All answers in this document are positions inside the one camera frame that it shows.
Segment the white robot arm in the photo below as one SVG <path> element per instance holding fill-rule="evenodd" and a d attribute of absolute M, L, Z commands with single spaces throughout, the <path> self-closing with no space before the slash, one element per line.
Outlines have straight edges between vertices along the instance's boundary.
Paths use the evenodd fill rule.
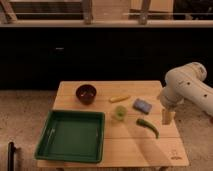
<path fill-rule="evenodd" d="M 199 62 L 191 62 L 166 73 L 166 85 L 158 96 L 163 106 L 163 125 L 172 122 L 175 108 L 185 99 L 193 102 L 213 118 L 213 88 L 204 83 L 206 77 L 207 70 Z"/>

